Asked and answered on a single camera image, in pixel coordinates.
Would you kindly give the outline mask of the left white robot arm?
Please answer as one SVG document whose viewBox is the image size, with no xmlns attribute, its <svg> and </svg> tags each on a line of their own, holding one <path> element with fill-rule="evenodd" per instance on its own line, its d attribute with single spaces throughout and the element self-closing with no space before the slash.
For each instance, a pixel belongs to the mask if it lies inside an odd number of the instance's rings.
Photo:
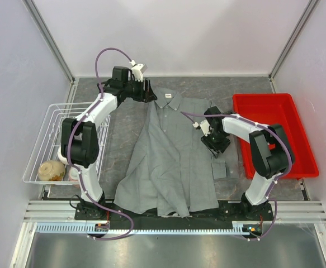
<svg viewBox="0 0 326 268">
<path fill-rule="evenodd" d="M 98 84 L 95 101 L 80 115 L 62 122 L 58 156 L 71 166 L 81 189 L 75 209 L 76 219 L 102 219 L 106 215 L 105 195 L 99 184 L 96 161 L 100 153 L 98 127 L 126 98 L 148 103 L 157 100 L 150 80 L 143 77 L 147 66 L 116 66 L 112 77 Z"/>
</svg>

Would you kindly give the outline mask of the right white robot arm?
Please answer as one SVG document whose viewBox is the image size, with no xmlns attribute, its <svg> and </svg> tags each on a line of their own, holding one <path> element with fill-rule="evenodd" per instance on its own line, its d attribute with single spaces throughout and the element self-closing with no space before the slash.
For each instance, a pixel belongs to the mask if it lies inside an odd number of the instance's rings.
<svg viewBox="0 0 326 268">
<path fill-rule="evenodd" d="M 233 204 L 230 214 L 248 220 L 258 219 L 270 209 L 268 198 L 273 186 L 281 176 L 289 173 L 295 161 L 284 128 L 280 124 L 254 122 L 238 114 L 223 115 L 216 106 L 207 109 L 204 117 L 195 128 L 202 130 L 201 141 L 214 157 L 228 148 L 230 135 L 249 144 L 255 173 L 240 203 Z"/>
</svg>

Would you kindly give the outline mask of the grey shirt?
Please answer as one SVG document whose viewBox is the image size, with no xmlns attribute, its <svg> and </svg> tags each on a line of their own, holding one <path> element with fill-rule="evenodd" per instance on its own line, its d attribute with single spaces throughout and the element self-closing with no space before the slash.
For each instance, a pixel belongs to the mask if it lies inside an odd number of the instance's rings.
<svg viewBox="0 0 326 268">
<path fill-rule="evenodd" d="M 157 87 L 153 92 L 157 100 L 148 105 L 114 203 L 136 214 L 156 209 L 159 216 L 187 217 L 217 208 L 214 182 L 226 176 L 224 157 L 213 157 L 201 142 L 202 132 L 184 116 L 185 112 L 203 114 L 214 103 L 183 97 L 167 88 Z"/>
</svg>

